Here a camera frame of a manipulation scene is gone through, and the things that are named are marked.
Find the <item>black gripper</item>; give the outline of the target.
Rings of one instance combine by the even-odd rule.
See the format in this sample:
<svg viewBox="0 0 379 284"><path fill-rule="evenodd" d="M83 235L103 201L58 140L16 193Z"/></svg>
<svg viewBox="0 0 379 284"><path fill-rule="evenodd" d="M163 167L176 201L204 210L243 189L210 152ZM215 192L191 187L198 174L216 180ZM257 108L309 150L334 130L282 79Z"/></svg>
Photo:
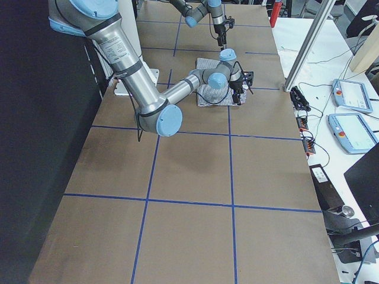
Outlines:
<svg viewBox="0 0 379 284"><path fill-rule="evenodd" d="M214 30L217 33L217 41L221 50L226 48L223 42L226 42L226 28L224 24L217 24L214 26Z"/></svg>
<svg viewBox="0 0 379 284"><path fill-rule="evenodd" d="M233 90L233 103L240 104L240 94L244 93L243 80L230 81L230 88Z"/></svg>

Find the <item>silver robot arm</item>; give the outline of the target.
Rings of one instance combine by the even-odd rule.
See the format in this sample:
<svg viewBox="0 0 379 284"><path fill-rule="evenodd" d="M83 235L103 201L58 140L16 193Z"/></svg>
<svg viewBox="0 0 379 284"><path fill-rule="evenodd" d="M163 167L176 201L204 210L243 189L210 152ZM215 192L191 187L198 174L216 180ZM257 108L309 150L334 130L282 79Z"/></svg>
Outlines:
<svg viewBox="0 0 379 284"><path fill-rule="evenodd" d="M226 33L235 21L224 15L221 1L201 1L196 8L185 1L170 3L184 16L190 27L210 15L221 52L215 68L195 69L176 85L160 93L121 27L118 1L48 2L51 28L96 41L116 78L131 93L132 103L139 106L134 112L138 128L163 137L176 134L181 127L182 112L177 102L207 84L214 89L230 87L233 102L239 104L244 78L235 51L227 48Z"/></svg>
<svg viewBox="0 0 379 284"><path fill-rule="evenodd" d="M181 13L185 18L185 23L190 28L195 27L205 16L209 15L217 34L218 46L221 50L227 48L227 18L224 15L221 1L200 1L200 4L195 8L183 0L170 0L169 3Z"/></svg>

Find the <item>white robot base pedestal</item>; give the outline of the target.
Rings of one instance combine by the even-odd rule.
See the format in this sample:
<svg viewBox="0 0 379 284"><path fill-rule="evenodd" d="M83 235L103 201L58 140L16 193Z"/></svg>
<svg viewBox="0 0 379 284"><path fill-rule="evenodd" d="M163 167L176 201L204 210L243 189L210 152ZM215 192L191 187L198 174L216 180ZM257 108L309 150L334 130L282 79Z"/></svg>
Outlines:
<svg viewBox="0 0 379 284"><path fill-rule="evenodd" d="M153 89L155 89L158 82L159 70L151 69L142 56L132 1L118 1L118 12L122 17L121 27L130 42L129 51L134 50L139 63L142 66L133 75L126 78L120 78L120 80L123 82L128 93L141 93L142 91L146 91L147 87L150 85L153 85Z"/></svg>

